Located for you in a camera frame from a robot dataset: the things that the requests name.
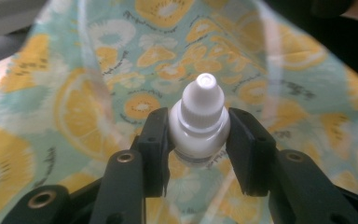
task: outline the metal screw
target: metal screw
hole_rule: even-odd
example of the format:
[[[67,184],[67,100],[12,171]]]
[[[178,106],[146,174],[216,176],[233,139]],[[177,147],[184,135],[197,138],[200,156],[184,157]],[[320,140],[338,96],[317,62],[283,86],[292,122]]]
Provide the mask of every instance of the metal screw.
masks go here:
[[[304,160],[304,158],[301,155],[295,152],[287,153],[286,158],[289,161],[295,161],[295,162],[302,162]]]
[[[119,162],[129,162],[133,160],[133,154],[130,152],[123,153],[117,157],[117,161]]]
[[[56,198],[57,193],[53,190],[45,190],[30,199],[28,207],[30,208],[42,208],[49,203],[52,203]]]

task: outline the screw hole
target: screw hole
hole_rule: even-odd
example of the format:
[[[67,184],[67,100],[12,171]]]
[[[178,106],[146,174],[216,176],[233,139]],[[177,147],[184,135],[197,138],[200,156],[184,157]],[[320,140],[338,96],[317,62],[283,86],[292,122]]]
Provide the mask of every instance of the screw hole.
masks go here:
[[[30,208],[42,208],[53,202],[57,193],[53,190],[46,190],[36,194],[28,202]]]
[[[286,158],[289,159],[290,161],[296,161],[296,162],[302,162],[303,161],[303,157],[300,156],[297,153],[288,153],[286,154]]]
[[[132,153],[124,153],[124,154],[119,155],[117,157],[117,160],[119,162],[129,162],[129,161],[133,160],[133,155],[132,155]]]
[[[350,222],[340,214],[332,214],[330,220],[335,224],[350,224]]]

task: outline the patterned fabric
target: patterned fabric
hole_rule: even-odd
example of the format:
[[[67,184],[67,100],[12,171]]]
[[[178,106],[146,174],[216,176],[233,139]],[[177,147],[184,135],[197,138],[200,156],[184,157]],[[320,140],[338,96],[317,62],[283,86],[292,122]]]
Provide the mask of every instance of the patterned fabric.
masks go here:
[[[358,76],[262,2],[52,0],[0,82],[0,221],[31,189],[99,178],[149,112],[204,72],[279,149],[306,152],[358,193]],[[270,223],[224,148],[197,169],[172,153],[170,169],[147,223]]]

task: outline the dropper bottle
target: dropper bottle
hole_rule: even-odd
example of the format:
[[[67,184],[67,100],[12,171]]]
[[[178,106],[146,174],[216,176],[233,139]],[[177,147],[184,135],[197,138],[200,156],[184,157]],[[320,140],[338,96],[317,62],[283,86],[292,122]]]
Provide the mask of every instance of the dropper bottle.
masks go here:
[[[204,166],[225,144],[230,123],[224,102],[222,89],[209,73],[186,86],[170,113],[170,135],[181,162]]]

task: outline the mint green fabric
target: mint green fabric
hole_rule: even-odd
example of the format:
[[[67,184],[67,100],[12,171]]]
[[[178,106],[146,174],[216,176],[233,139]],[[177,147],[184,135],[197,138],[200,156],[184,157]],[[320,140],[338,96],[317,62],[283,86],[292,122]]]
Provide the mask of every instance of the mint green fabric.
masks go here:
[[[358,193],[358,76],[262,2],[52,0],[0,82],[0,221],[31,189],[101,177],[147,115],[204,72],[279,149]],[[204,168],[171,153],[170,169],[147,223],[270,223],[268,200],[241,194],[224,148]]]

